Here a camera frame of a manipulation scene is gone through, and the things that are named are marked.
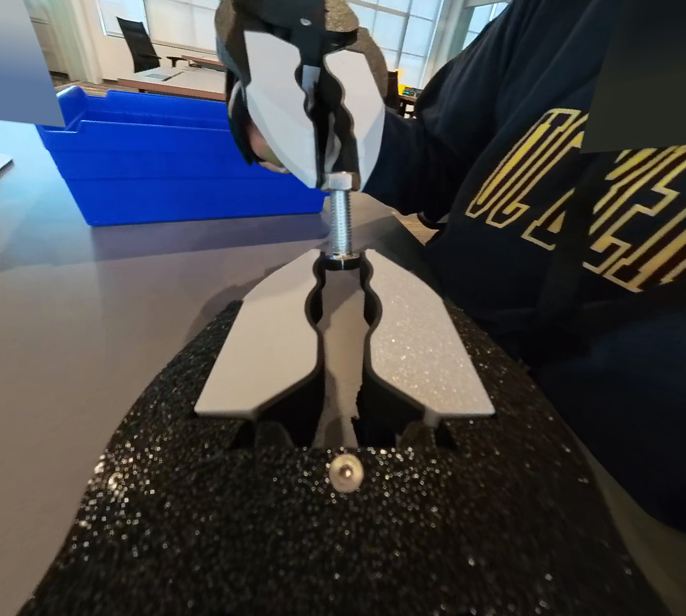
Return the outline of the black high-back chair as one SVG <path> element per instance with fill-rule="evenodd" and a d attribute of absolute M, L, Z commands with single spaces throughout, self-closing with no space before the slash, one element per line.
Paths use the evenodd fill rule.
<path fill-rule="evenodd" d="M 159 67 L 160 57 L 151 42 L 143 22 L 116 18 L 130 51 L 134 73 L 153 70 Z"/>

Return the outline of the silver hex bolt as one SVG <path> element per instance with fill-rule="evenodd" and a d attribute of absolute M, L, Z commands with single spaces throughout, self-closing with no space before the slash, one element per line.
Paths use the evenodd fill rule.
<path fill-rule="evenodd" d="M 327 178 L 330 201 L 330 252 L 353 253 L 350 193 L 353 174 L 331 173 Z"/>

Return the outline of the cluttered equipment desk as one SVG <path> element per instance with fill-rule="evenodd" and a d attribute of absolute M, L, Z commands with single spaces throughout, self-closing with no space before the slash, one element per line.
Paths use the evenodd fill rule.
<path fill-rule="evenodd" d="M 399 71 L 388 72 L 388 86 L 385 104 L 395 114 L 407 118 L 415 118 L 416 104 L 421 90 L 399 82 Z"/>

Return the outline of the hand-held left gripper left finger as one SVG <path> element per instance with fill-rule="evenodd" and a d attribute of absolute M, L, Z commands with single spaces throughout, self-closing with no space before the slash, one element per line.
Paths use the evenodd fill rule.
<path fill-rule="evenodd" d="M 197 416 L 275 422 L 297 447 L 313 444 L 325 397 L 323 262 L 323 252 L 311 249 L 245 295 Z"/>

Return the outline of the person's navy printed sweatshirt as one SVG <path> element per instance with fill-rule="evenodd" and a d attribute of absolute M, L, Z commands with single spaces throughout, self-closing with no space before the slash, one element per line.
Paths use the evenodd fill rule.
<path fill-rule="evenodd" d="M 626 83 L 583 153 L 624 0 L 513 0 L 426 87 L 447 226 L 430 261 L 639 505 L 685 531 L 685 128 Z"/>

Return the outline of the blue plastic bin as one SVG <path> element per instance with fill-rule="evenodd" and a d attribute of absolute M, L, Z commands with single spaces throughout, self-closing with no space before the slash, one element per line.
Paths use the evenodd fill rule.
<path fill-rule="evenodd" d="M 76 86 L 56 97 L 65 127 L 36 129 L 90 226 L 322 210 L 323 192 L 245 161 L 223 102 Z"/>

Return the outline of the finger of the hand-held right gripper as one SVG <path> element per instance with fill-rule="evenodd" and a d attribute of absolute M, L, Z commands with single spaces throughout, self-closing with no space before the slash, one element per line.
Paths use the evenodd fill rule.
<path fill-rule="evenodd" d="M 351 189 L 363 192 L 379 158 L 386 107 L 365 55 L 342 49 L 323 63 L 323 101 L 338 149 L 336 159 L 327 158 L 325 172 L 351 174 Z"/>
<path fill-rule="evenodd" d="M 320 144 L 312 119 L 314 89 L 325 53 L 320 32 L 296 29 L 293 44 L 270 32 L 245 30 L 250 80 L 249 122 L 262 133 L 290 175 L 311 189 L 322 186 Z"/>

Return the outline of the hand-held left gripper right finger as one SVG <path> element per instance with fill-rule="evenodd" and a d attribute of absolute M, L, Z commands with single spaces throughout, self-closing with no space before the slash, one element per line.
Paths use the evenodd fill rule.
<path fill-rule="evenodd" d="M 487 419 L 495 408 L 442 297 L 374 249 L 360 255 L 364 291 L 362 385 L 354 430 L 360 447 L 395 447 L 408 425 L 439 430 Z"/>

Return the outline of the pale office desk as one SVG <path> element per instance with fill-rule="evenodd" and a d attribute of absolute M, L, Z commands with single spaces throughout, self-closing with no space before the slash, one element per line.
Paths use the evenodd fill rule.
<path fill-rule="evenodd" d="M 126 89 L 167 96 L 220 102 L 227 98 L 225 67 L 205 56 L 184 55 L 176 66 L 128 74 L 118 78 L 117 83 Z"/>

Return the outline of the person's right hand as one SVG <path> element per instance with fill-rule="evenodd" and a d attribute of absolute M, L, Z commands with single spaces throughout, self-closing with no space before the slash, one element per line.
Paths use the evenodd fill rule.
<path fill-rule="evenodd" d="M 253 122 L 246 126 L 246 135 L 251 147 L 251 151 L 257 158 L 257 163 L 271 172 L 281 175 L 289 175 L 290 171 L 284 166 L 278 157 L 270 149 L 267 141 Z"/>

